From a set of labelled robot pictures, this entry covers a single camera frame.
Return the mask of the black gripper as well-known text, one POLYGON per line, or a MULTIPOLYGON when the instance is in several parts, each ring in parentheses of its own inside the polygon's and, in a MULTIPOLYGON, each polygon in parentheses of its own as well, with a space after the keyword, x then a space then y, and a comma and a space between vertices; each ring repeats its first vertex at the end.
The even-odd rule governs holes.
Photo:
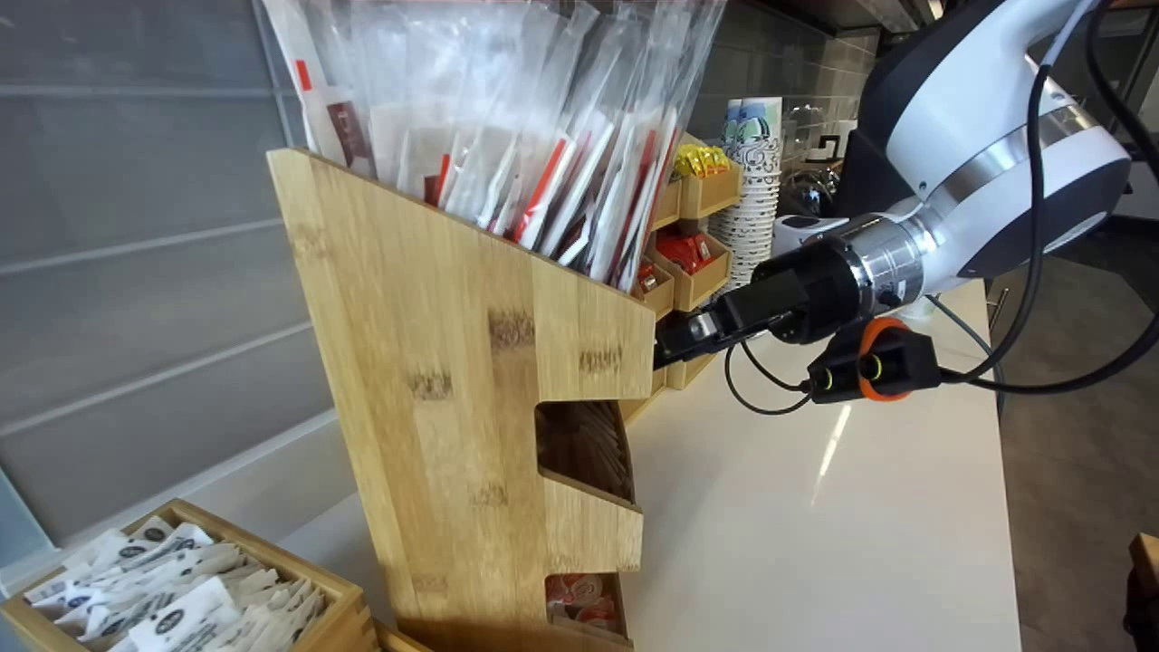
POLYGON ((811 241, 762 259, 746 284, 718 293, 706 307, 667 313, 654 325, 654 365, 723 352, 752 333, 790 342, 829 335, 864 313, 864 276, 833 241, 811 241))

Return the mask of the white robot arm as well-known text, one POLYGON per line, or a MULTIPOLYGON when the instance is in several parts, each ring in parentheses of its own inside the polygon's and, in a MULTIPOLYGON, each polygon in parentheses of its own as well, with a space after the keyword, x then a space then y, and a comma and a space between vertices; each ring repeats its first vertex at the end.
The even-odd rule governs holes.
POLYGON ((833 335, 1102 224, 1128 152, 1058 80, 1096 0, 962 0, 888 51, 858 104, 839 222, 654 330, 661 365, 752 333, 833 335))

